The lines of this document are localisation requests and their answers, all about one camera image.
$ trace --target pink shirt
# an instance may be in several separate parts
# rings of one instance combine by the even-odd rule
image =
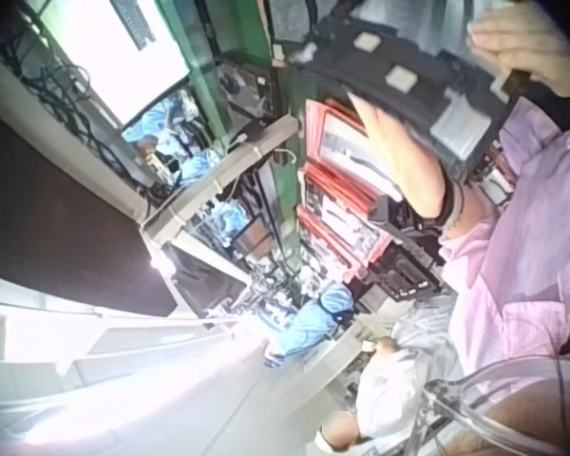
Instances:
[[[501,216],[442,242],[458,294],[449,332],[465,374],[557,354],[570,335],[570,132],[520,99],[501,131],[519,179]]]

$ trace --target computer monitor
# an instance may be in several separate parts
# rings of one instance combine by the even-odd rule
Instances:
[[[52,0],[40,19],[120,124],[189,73],[154,0]]]

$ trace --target white protective suit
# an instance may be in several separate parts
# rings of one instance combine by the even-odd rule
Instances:
[[[400,350],[370,360],[356,401],[362,435],[378,438],[411,431],[424,384],[462,376],[447,335],[455,299],[439,296],[415,303],[392,330]]]

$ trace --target white label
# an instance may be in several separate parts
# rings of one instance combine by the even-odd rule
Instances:
[[[416,73],[396,65],[385,78],[387,84],[400,92],[408,93],[418,82]]]
[[[273,54],[275,55],[275,59],[280,61],[285,60],[285,53],[283,52],[282,45],[273,45]]]
[[[374,52],[376,48],[380,46],[382,40],[378,35],[363,31],[359,33],[359,36],[354,39],[353,43],[357,49],[365,50],[366,52]]]

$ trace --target cable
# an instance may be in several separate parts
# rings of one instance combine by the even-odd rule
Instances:
[[[151,208],[154,197],[150,189],[131,176],[126,166],[117,154],[104,142],[99,140],[93,133],[91,122],[88,117],[76,105],[80,101],[89,100],[90,76],[81,66],[62,62],[55,53],[53,45],[45,36],[45,26],[39,16],[27,4],[21,6],[21,12],[28,23],[23,32],[11,36],[3,41],[0,46],[0,60],[10,69],[19,81],[34,94],[49,113],[62,124],[73,136],[84,142],[97,157],[123,181],[133,187],[138,194],[148,201],[148,211]],[[26,33],[32,34],[34,42],[29,48],[19,55],[19,47]],[[23,64],[32,49],[41,43],[49,54],[49,61],[40,66],[38,75],[31,76],[23,70]],[[83,73],[81,78],[75,72]],[[68,84],[64,86],[60,78],[66,77]]]
[[[297,163],[297,155],[292,152],[289,149],[275,149],[275,152],[286,152],[290,157],[292,157],[294,159],[294,161],[292,161],[292,164],[296,164]]]

